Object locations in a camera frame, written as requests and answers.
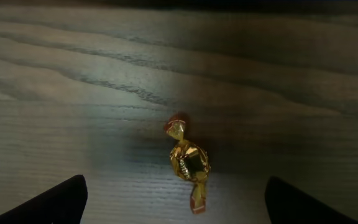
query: black object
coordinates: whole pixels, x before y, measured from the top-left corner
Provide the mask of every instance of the black object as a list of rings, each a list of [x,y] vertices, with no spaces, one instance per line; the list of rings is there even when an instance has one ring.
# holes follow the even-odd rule
[[[278,177],[270,178],[265,201],[272,224],[358,224]]]
[[[0,215],[0,224],[79,224],[87,199],[85,179],[76,175]]]

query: gold foil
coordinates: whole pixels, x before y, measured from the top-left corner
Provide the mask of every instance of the gold foil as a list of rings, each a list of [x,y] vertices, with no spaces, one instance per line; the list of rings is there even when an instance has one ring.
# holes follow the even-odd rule
[[[184,139],[186,122],[179,116],[172,117],[164,126],[165,132],[176,140],[177,145],[170,154],[173,171],[183,180],[194,183],[190,197],[190,208],[194,214],[205,212],[206,180],[211,167],[206,151]]]

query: wooden surface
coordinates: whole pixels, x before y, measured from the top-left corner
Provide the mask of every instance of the wooden surface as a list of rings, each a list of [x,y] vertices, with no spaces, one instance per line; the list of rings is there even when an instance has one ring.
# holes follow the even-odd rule
[[[265,224],[264,188],[277,175],[358,220],[351,6],[0,4],[0,213],[84,174],[83,223]],[[212,157],[197,217],[162,130],[177,111]]]

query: candy wrapper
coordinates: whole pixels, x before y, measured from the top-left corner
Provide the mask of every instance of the candy wrapper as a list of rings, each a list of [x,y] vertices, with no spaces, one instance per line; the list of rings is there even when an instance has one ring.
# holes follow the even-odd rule
[[[179,116],[172,117],[164,126],[164,130],[169,136],[179,140],[170,154],[173,171],[183,180],[194,183],[190,208],[194,214],[199,214],[205,212],[205,184],[211,167],[206,151],[184,139],[185,129],[186,122]]]

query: chocolate candy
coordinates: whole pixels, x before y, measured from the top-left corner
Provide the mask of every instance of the chocolate candy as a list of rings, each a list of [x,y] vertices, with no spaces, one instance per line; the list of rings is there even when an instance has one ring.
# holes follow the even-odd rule
[[[184,139],[185,129],[186,122],[177,115],[164,126],[169,136],[179,140],[171,151],[171,164],[177,176],[195,184],[190,197],[190,208],[194,214],[199,214],[205,212],[205,184],[211,167],[206,151]]]

